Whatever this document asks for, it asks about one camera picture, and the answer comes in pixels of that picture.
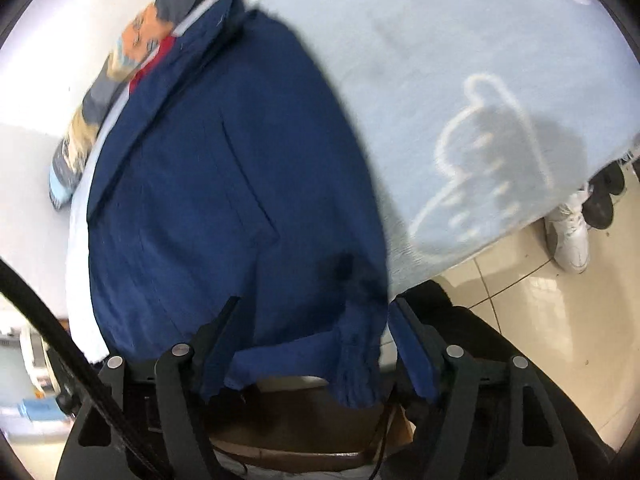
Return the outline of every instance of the light blue blanket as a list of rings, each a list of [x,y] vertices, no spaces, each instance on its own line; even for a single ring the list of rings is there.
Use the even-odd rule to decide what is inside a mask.
[[[300,35],[360,135],[392,295],[543,216],[640,132],[640,66],[597,0],[249,1]]]

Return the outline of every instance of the metal screw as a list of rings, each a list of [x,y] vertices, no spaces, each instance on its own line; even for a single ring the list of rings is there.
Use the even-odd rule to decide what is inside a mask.
[[[459,358],[465,354],[465,351],[458,345],[449,345],[447,346],[447,354],[451,357]]]
[[[191,348],[187,343],[178,343],[176,346],[171,348],[171,353],[176,357],[182,357],[183,355],[187,355],[190,349]]]
[[[107,361],[107,366],[109,368],[118,368],[121,364],[123,363],[122,357],[120,357],[119,355],[114,355],[113,357],[109,357],[109,360]]]
[[[529,366],[529,361],[527,361],[524,357],[520,355],[516,355],[516,357],[513,358],[513,365],[516,368],[520,368],[521,370],[524,370],[524,368]]]

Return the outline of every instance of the white sneaker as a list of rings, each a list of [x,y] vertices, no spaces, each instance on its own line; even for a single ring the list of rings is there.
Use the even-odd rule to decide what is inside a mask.
[[[589,195],[587,184],[545,216],[549,252],[563,270],[574,274],[583,272],[589,265],[589,237],[582,216],[582,204]]]

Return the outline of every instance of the blue object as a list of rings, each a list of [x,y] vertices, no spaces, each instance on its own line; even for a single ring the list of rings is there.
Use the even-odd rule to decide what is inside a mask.
[[[69,200],[72,192],[59,181],[53,165],[49,167],[49,198],[56,209],[60,209]]]
[[[389,330],[415,393],[419,397],[435,402],[440,395],[438,388],[440,372],[431,363],[426,350],[420,344],[417,333],[395,301],[389,305]]]
[[[20,415],[32,421],[66,420],[67,416],[60,411],[55,397],[44,399],[24,399],[18,404]]]
[[[278,21],[220,0],[178,38],[105,140],[87,221],[95,318],[128,360],[240,296],[255,326],[227,386],[313,375],[344,405],[378,400],[386,250],[369,172]]]

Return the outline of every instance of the black cable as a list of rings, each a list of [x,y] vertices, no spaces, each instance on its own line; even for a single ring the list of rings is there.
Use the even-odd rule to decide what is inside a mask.
[[[124,445],[154,477],[170,480],[171,468],[162,461],[142,440],[91,368],[84,354],[62,328],[33,289],[0,258],[0,293],[23,314],[42,338],[53,348],[60,359],[89,395],[104,420],[120,435]]]
[[[386,399],[385,410],[382,413],[383,415],[382,425],[383,425],[384,433],[382,434],[382,440],[380,441],[380,451],[378,452],[378,460],[376,460],[376,466],[375,468],[373,468],[373,471],[371,475],[369,475],[369,478],[367,480],[374,480],[374,478],[380,471],[380,468],[382,467],[382,463],[385,461],[386,436],[389,433],[390,423],[392,422],[392,416],[395,413],[395,410],[394,410],[395,403],[396,403],[396,386],[394,385],[393,389],[391,390],[391,393],[389,393],[389,396]]]

